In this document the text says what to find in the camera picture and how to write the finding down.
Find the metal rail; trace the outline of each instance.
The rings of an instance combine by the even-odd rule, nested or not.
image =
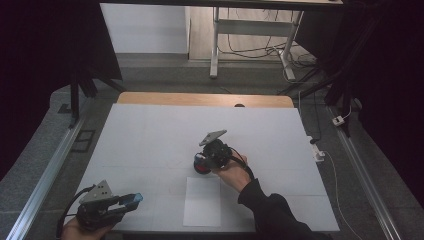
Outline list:
[[[330,118],[336,117],[335,114],[331,111],[330,107],[327,107],[328,114]],[[358,151],[355,148],[352,140],[346,136],[342,129],[337,128],[337,134],[343,144],[343,147],[346,150],[347,155],[352,163],[353,169],[358,176],[359,182],[364,189],[365,195],[368,198],[371,206],[374,208],[377,219],[380,222],[381,228],[386,235],[388,240],[401,240],[399,231],[393,221],[392,216],[387,210],[386,204],[383,199],[380,197],[380,194],[377,191],[377,188],[374,185],[361,157],[358,154]]]
[[[59,146],[50,159],[49,164],[44,170],[43,175],[41,175],[37,186],[34,188],[34,191],[29,197],[28,202],[25,204],[25,207],[19,215],[18,220],[16,220],[15,225],[10,231],[7,240],[18,240],[25,238],[32,223],[35,220],[39,209],[41,208],[41,205],[44,202],[44,199],[49,193],[57,174],[59,173],[60,168],[62,167],[63,162],[65,161],[66,156],[68,155],[68,152],[71,149],[71,146],[77,137],[79,130],[81,129],[87,117],[87,112],[91,104],[92,100],[90,98],[87,99],[83,105],[83,108],[81,109],[81,116],[79,121],[72,129],[68,129],[65,133],[62,141],[59,143]]]

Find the black curtain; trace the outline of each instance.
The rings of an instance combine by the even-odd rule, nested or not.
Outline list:
[[[357,59],[360,121],[424,206],[424,31],[418,1],[394,1]]]
[[[51,93],[69,85],[71,73],[90,68],[122,77],[95,1],[3,1],[0,36],[2,179],[49,109]]]

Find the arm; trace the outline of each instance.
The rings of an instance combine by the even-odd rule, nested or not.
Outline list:
[[[264,239],[328,239],[326,235],[314,233],[306,224],[298,222],[284,197],[278,194],[267,197],[258,179],[251,180],[236,162],[231,161],[224,168],[212,172],[240,193],[238,203],[252,210],[256,230]]]

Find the metal frame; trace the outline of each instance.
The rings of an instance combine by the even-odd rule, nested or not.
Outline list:
[[[336,117],[336,115],[331,111],[330,107],[327,107],[327,111],[331,119]],[[389,240],[401,240],[402,238],[396,227],[396,224],[393,221],[389,211],[387,210],[386,204],[381,199],[380,194],[374,185],[374,182],[372,181],[361,157],[358,154],[358,151],[355,148],[355,145],[353,144],[352,140],[346,136],[341,128],[337,128],[336,130],[340,141],[342,142],[343,147],[349,156],[352,167],[358,176],[359,182],[364,189],[365,195],[367,196],[368,201],[376,213],[377,219],[380,222],[381,228],[386,235],[386,238]]]
[[[18,220],[16,220],[15,225],[10,231],[7,240],[25,238],[32,223],[35,220],[39,209],[41,208],[41,205],[44,202],[44,199],[49,193],[57,174],[61,169],[63,162],[65,161],[66,156],[68,155],[68,152],[78,135],[79,130],[87,118],[87,112],[91,104],[92,100],[87,99],[83,105],[79,121],[76,122],[73,128],[68,129],[68,131],[63,136],[62,141],[59,143],[59,146],[57,147],[49,164],[44,170],[43,175],[38,181],[37,186],[34,188],[34,191],[29,197],[28,202],[25,204],[25,207],[19,215]]]
[[[300,19],[303,11],[298,12],[292,23],[281,22],[264,22],[264,21],[246,21],[246,20],[229,20],[219,19],[219,7],[214,8],[213,18],[213,41],[211,68],[209,77],[215,79],[218,77],[218,35],[219,34],[238,34],[238,35],[256,35],[256,36],[278,36],[287,37],[284,51],[279,51],[279,57],[284,67],[287,80],[294,81],[293,70],[290,66],[288,56],[291,46],[299,28]]]

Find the black cable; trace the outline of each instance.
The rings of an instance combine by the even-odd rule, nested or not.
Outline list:
[[[307,72],[300,80],[298,80],[297,82],[292,82],[292,84],[302,84],[304,82],[306,82],[309,78],[313,77],[315,74],[317,74],[319,72],[319,68],[312,68],[311,70],[309,70],[309,72]],[[284,88],[283,90],[277,91],[277,96],[281,95],[282,93],[287,93],[288,91],[290,91],[293,86],[295,85],[289,85],[288,87]]]
[[[69,202],[68,206],[65,208],[65,211],[63,212],[62,216],[57,221],[56,226],[56,239],[60,240],[62,238],[62,231],[63,231],[63,223],[65,222],[65,218],[68,214],[69,209],[71,208],[72,204],[85,192],[91,191],[96,185],[93,185],[88,188],[84,188],[83,190],[79,191],[77,195],[75,195],[72,200]]]
[[[239,152],[237,152],[237,150],[235,150],[234,148],[230,147],[231,150],[233,150],[234,152],[237,153],[237,155],[239,155],[240,159],[231,156],[230,159],[235,161],[236,163],[240,164],[240,166],[247,172],[247,174],[249,174],[250,180],[254,180],[255,179],[255,175],[253,175],[253,171],[252,169],[247,165],[247,163],[243,160],[243,157],[241,156],[241,154]]]
[[[225,87],[221,87],[221,86],[219,86],[219,88],[220,89],[222,89],[222,90],[224,90],[224,91],[226,91],[227,93],[229,93],[229,94],[233,94],[230,90],[228,90],[227,88],[225,88]]]
[[[269,10],[269,9],[268,9],[268,15],[266,16],[266,18],[264,18],[264,21],[265,21],[266,19],[269,19],[269,15],[271,15],[271,10]]]
[[[274,21],[277,21],[278,13],[279,13],[279,10],[277,10],[277,14],[275,15]],[[227,8],[227,19],[230,19],[230,8]],[[247,49],[247,50],[234,50],[232,48],[232,46],[231,46],[230,34],[227,34],[227,41],[228,41],[228,47],[230,48],[231,52],[224,52],[218,46],[219,52],[221,52],[223,54],[233,54],[233,55],[240,56],[240,57],[245,57],[245,58],[263,58],[263,57],[267,57],[267,56],[270,56],[271,53],[273,53],[275,51],[275,49],[274,49],[275,47],[279,47],[279,46],[285,45],[285,43],[282,43],[282,44],[278,44],[278,45],[274,46],[273,48],[270,47],[268,49],[269,42],[271,41],[271,37],[269,37],[268,42],[267,42],[267,44],[266,44],[266,46],[264,48],[255,48],[255,49]],[[247,56],[247,55],[240,54],[240,53],[244,53],[244,52],[254,52],[254,51],[259,51],[259,50],[265,50],[267,53],[264,54],[264,55],[259,55],[259,56]]]
[[[290,56],[290,58],[291,58],[291,61],[289,60],[289,62],[291,63],[291,64],[293,64],[293,66],[295,66],[296,68],[308,68],[308,67],[316,67],[316,66],[318,66],[318,64],[316,64],[316,63],[311,63],[311,64],[304,64],[304,63],[302,63],[301,61],[299,61],[299,57],[297,57],[297,60],[294,60],[293,59],[293,55],[292,55],[292,53],[290,53],[289,52],[289,56]]]

